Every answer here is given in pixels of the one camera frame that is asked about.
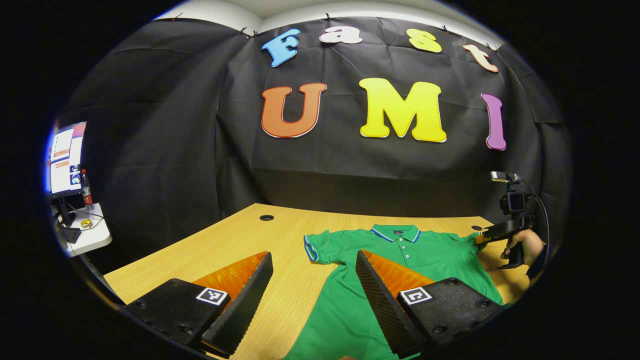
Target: monitor screen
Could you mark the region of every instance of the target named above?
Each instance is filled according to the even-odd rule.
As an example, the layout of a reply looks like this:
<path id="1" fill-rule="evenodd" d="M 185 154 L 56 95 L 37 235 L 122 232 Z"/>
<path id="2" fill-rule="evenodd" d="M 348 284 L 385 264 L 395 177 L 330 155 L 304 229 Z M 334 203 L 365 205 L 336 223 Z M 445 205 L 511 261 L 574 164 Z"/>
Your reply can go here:
<path id="1" fill-rule="evenodd" d="M 51 139 L 47 189 L 54 198 L 82 192 L 80 152 L 85 125 L 86 122 L 79 122 L 65 126 L 57 130 Z"/>

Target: green polo shirt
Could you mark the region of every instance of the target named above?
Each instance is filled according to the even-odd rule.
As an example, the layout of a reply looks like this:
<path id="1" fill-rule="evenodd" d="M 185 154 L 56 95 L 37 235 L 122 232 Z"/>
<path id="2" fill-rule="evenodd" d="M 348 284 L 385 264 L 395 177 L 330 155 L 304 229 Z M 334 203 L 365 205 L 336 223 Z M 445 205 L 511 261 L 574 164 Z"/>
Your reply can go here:
<path id="1" fill-rule="evenodd" d="M 356 274 L 356 254 L 366 249 L 404 265 L 434 281 L 457 277 L 502 305 L 502 297 L 476 256 L 479 233 L 420 231 L 414 225 L 374 225 L 306 235 L 304 248 L 311 261 L 337 263 L 327 277 L 307 323 L 286 360 L 398 359 L 391 352 Z"/>

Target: polo shirt collar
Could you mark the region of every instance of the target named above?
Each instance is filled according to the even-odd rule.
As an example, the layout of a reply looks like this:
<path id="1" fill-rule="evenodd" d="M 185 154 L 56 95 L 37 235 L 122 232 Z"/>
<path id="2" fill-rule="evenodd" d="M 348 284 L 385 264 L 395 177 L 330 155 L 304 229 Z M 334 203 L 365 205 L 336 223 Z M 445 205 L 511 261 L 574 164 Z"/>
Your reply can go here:
<path id="1" fill-rule="evenodd" d="M 391 242 L 404 238 L 405 240 L 415 243 L 420 237 L 420 230 L 415 225 L 375 224 L 371 228 L 371 231 L 379 237 Z"/>

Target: blue letter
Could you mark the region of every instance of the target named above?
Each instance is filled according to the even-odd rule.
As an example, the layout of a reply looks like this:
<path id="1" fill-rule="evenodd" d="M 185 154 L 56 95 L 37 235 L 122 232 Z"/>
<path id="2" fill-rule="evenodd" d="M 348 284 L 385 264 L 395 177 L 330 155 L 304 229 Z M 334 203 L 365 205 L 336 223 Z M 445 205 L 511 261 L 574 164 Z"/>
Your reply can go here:
<path id="1" fill-rule="evenodd" d="M 275 39 L 262 46 L 263 49 L 267 49 L 269 51 L 269 54 L 271 54 L 271 57 L 273 58 L 271 67 L 280 65 L 298 53 L 296 50 L 287 49 L 287 46 L 298 46 L 298 39 L 291 36 L 297 34 L 300 34 L 300 30 L 291 29 L 282 35 L 278 35 Z"/>

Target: computer monitor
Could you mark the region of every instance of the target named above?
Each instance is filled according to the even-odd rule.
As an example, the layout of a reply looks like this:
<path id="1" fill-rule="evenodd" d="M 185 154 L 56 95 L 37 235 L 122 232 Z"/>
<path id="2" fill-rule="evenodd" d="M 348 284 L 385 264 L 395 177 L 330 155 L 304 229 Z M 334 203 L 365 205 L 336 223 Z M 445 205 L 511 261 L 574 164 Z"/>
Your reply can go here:
<path id="1" fill-rule="evenodd" d="M 69 214 L 65 197 L 82 193 L 80 155 L 86 122 L 58 128 L 53 126 L 47 144 L 44 190 L 58 208 L 63 223 L 70 226 L 75 214 Z"/>

